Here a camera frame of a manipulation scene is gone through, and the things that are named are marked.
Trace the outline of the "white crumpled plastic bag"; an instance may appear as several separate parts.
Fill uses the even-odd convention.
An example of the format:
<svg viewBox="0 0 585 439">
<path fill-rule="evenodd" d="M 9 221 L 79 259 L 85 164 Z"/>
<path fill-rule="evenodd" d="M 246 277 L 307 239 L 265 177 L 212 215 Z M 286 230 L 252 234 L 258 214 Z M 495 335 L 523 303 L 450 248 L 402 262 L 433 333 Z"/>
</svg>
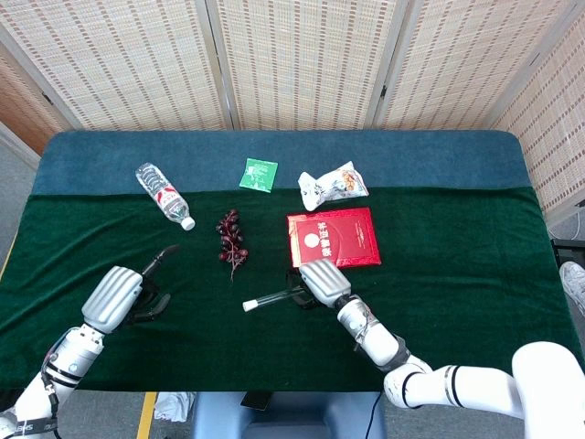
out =
<svg viewBox="0 0 585 439">
<path fill-rule="evenodd" d="M 154 418 L 173 423 L 184 423 L 188 418 L 196 395 L 192 391 L 159 392 L 154 404 Z"/>
</svg>

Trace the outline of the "red certificate book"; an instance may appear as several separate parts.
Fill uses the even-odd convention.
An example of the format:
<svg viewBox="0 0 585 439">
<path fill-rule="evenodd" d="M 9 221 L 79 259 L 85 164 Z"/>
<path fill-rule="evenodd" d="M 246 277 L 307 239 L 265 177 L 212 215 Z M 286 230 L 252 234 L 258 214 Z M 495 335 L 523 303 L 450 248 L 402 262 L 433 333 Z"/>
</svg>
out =
<svg viewBox="0 0 585 439">
<path fill-rule="evenodd" d="M 338 268 L 380 265 L 370 208 L 288 215 L 292 267 L 330 260 Z"/>
</svg>

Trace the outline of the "clear plastic water bottle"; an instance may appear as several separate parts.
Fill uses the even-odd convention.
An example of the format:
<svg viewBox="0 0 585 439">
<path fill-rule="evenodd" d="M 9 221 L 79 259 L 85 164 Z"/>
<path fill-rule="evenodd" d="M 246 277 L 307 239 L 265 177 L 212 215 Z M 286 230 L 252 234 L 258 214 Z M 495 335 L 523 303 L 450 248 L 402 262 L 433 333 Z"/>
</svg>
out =
<svg viewBox="0 0 585 439">
<path fill-rule="evenodd" d="M 195 227 L 187 202 L 157 166 L 144 163 L 135 170 L 135 176 L 168 220 L 186 231 Z"/>
</svg>

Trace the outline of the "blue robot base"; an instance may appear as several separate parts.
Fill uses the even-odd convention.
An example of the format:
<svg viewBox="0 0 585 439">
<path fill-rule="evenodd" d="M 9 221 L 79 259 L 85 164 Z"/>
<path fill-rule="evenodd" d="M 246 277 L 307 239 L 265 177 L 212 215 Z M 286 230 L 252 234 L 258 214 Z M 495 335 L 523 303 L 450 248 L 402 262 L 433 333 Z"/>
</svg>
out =
<svg viewBox="0 0 585 439">
<path fill-rule="evenodd" d="M 387 439 L 377 392 L 276 391 L 264 412 L 244 391 L 201 391 L 191 439 Z"/>
</svg>

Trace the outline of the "dark red grape bunch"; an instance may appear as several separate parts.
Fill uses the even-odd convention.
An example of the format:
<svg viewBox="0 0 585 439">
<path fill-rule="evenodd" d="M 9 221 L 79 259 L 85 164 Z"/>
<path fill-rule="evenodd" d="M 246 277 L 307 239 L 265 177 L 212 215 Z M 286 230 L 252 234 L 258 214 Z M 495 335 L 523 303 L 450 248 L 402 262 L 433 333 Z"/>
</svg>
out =
<svg viewBox="0 0 585 439">
<path fill-rule="evenodd" d="M 249 251 L 243 247 L 239 211 L 229 210 L 217 223 L 215 230 L 220 235 L 221 252 L 218 258 L 230 265 L 230 281 L 233 281 L 235 272 L 249 257 Z"/>
</svg>

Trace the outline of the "blue table cover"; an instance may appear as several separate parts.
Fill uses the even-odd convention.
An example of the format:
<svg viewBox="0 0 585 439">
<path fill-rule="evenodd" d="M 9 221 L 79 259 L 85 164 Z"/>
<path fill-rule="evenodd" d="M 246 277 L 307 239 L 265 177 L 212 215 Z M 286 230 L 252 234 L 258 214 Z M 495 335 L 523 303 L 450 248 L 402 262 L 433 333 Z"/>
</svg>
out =
<svg viewBox="0 0 585 439">
<path fill-rule="evenodd" d="M 135 170 L 158 166 L 182 193 L 232 190 L 247 159 L 277 163 L 276 188 L 296 188 L 352 162 L 367 187 L 528 187 L 518 139 L 502 131 L 71 131 L 42 155 L 35 195 L 142 192 Z"/>
</svg>

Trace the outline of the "black box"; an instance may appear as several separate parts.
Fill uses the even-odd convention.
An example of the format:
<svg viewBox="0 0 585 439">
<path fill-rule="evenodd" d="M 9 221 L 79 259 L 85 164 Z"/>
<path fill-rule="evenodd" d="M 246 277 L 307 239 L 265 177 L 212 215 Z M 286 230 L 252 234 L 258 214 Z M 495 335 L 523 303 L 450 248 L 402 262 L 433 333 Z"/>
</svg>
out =
<svg viewBox="0 0 585 439">
<path fill-rule="evenodd" d="M 558 268 L 565 262 L 575 262 L 585 269 L 585 240 L 552 239 L 550 243 Z"/>
</svg>

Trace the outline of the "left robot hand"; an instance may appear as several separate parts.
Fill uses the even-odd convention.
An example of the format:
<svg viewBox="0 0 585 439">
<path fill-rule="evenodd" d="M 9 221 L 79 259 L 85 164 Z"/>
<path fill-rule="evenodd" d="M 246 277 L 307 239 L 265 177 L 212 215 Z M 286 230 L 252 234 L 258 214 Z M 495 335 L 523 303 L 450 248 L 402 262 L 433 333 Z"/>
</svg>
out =
<svg viewBox="0 0 585 439">
<path fill-rule="evenodd" d="M 81 308 L 84 323 L 102 334 L 110 334 L 119 326 L 158 318 L 168 307 L 171 295 L 159 295 L 154 273 L 179 248 L 176 244 L 162 249 L 140 272 L 113 266 Z"/>
</svg>

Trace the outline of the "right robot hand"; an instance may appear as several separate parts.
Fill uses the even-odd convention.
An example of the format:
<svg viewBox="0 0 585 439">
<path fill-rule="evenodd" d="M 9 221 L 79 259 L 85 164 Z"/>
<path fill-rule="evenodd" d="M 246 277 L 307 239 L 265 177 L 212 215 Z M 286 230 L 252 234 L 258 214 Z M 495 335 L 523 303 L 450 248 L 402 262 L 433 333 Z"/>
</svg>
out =
<svg viewBox="0 0 585 439">
<path fill-rule="evenodd" d="M 305 263 L 298 271 L 300 283 L 290 291 L 293 302 L 303 310 L 317 306 L 334 308 L 341 297 L 351 295 L 351 283 L 329 259 Z"/>
</svg>

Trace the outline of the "white sneaker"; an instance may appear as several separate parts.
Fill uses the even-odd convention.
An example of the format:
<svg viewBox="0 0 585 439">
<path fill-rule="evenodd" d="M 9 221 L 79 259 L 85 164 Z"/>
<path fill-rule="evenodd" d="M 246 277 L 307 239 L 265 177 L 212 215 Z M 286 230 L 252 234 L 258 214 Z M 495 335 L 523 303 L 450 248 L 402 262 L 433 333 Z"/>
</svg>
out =
<svg viewBox="0 0 585 439">
<path fill-rule="evenodd" d="M 564 292 L 585 317 L 585 268 L 576 262 L 564 262 L 559 268 Z"/>
</svg>

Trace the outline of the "dark green velvet cloth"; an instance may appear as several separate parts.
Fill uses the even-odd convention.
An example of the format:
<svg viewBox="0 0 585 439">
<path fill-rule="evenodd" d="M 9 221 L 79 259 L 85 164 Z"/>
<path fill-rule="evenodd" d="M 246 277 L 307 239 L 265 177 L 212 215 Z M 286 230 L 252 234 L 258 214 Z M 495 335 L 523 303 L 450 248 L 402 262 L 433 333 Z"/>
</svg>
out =
<svg viewBox="0 0 585 439">
<path fill-rule="evenodd" d="M 81 308 L 113 266 L 141 270 L 170 245 L 154 280 L 169 306 L 155 321 L 104 339 L 81 388 L 93 391 L 375 391 L 381 373 L 325 307 L 242 302 L 285 286 L 286 217 L 297 191 L 198 192 L 190 231 L 146 195 L 27 200 L 0 279 L 0 390 L 23 388 L 50 346 L 82 321 Z M 539 340 L 581 352 L 534 191 L 378 187 L 367 207 L 381 264 L 346 277 L 407 348 L 434 368 L 510 370 Z M 217 223 L 239 211 L 248 260 L 230 281 Z"/>
</svg>

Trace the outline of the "green paper packet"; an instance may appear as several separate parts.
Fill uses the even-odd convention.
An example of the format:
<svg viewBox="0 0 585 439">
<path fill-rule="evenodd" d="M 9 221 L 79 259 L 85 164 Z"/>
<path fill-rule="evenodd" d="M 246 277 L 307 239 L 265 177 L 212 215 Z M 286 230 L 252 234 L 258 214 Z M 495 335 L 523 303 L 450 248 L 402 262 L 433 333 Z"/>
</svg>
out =
<svg viewBox="0 0 585 439">
<path fill-rule="evenodd" d="M 271 193 L 277 170 L 276 162 L 248 157 L 239 187 Z"/>
</svg>

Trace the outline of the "transparent glass test tube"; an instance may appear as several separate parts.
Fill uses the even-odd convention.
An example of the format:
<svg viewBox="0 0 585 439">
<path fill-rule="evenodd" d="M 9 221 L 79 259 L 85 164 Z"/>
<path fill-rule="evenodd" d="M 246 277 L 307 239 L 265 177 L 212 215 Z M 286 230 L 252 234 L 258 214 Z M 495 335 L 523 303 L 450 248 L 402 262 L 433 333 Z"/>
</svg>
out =
<svg viewBox="0 0 585 439">
<path fill-rule="evenodd" d="M 299 289 L 299 288 L 295 288 L 292 290 L 284 290 L 284 291 L 281 291 L 278 293 L 265 295 L 263 297 L 255 299 L 255 300 L 258 301 L 258 307 L 263 307 L 263 306 L 271 305 L 271 304 L 279 302 L 281 300 L 296 296 L 296 295 L 300 294 L 302 291 L 303 290 Z"/>
</svg>

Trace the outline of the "white crumpled snack bag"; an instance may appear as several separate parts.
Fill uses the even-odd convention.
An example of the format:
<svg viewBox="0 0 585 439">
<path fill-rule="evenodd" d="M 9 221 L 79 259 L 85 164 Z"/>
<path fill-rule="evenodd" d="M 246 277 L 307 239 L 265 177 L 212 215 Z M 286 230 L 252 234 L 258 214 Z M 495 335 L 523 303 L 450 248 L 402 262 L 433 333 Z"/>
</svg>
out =
<svg viewBox="0 0 585 439">
<path fill-rule="evenodd" d="M 348 161 L 319 178 L 302 172 L 298 178 L 302 202 L 306 210 L 314 211 L 327 201 L 360 198 L 369 195 L 360 173 Z"/>
</svg>

